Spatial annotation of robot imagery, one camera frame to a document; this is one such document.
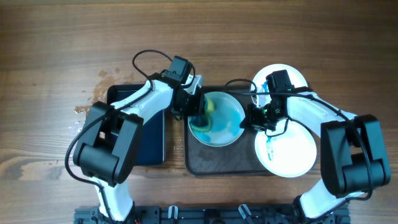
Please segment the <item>white plate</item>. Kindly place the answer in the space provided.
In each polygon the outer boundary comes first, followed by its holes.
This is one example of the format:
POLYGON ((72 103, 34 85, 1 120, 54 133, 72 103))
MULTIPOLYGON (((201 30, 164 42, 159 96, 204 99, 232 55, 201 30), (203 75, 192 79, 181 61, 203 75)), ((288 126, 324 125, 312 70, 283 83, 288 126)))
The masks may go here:
MULTIPOLYGON (((269 92, 266 76, 270 75, 272 72, 279 70, 287 71, 290 81, 294 85, 294 87, 297 88, 302 86, 308 86, 306 79, 296 68, 291 67, 290 65, 277 63, 268 65, 258 71, 256 76, 252 80, 256 86, 251 85, 251 91, 257 90, 258 93, 269 92)), ((271 102, 271 97, 269 95, 252 96, 251 99, 258 108, 263 107, 271 102)))
POLYGON ((254 150, 260 163, 280 177, 304 175, 317 159, 317 147, 310 131, 290 120, 279 121, 275 131, 259 131, 254 150))
POLYGON ((205 99, 214 104, 214 111, 209 112, 210 128, 198 131, 188 118, 188 127, 193 136, 202 144, 211 147, 223 147, 237 141, 244 129, 240 124, 245 112, 240 102, 233 96, 220 91, 205 93, 205 99))

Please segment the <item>green and yellow sponge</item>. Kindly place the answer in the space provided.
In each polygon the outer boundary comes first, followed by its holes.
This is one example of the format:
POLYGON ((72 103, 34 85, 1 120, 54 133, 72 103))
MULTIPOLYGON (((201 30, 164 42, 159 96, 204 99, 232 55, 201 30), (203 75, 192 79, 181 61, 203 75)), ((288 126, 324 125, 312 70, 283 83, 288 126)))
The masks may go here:
POLYGON ((204 113, 199 116, 191 117, 190 127, 199 133, 208 132, 212 126, 210 114, 215 111, 215 105, 211 100, 205 98, 204 113))

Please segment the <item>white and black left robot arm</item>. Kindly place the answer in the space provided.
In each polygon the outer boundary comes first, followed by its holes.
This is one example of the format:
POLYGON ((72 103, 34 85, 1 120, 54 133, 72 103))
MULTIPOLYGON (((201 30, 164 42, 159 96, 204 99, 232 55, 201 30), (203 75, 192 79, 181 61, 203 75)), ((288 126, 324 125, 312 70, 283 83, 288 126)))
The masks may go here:
POLYGON ((142 88, 110 105, 97 101, 83 129, 65 155, 65 168, 75 180, 94 185, 100 200, 86 211, 89 223, 137 223, 126 182, 136 163, 144 125, 169 109, 176 119, 201 116, 205 99, 201 76, 187 59, 175 56, 160 73, 147 76, 142 88))

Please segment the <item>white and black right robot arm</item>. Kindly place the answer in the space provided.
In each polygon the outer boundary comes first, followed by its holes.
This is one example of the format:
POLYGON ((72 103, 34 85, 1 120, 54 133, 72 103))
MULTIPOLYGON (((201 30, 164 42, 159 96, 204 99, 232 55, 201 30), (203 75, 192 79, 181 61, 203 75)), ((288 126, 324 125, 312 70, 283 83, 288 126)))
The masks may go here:
POLYGON ((365 201, 391 180, 391 168, 379 120, 358 116, 321 100, 307 86, 293 84, 286 70, 266 76, 266 89, 256 83, 246 94, 270 96, 268 104, 248 106, 245 128, 275 131, 283 119, 297 121, 320 138, 321 180, 295 198, 292 223, 321 222, 352 200, 365 201))

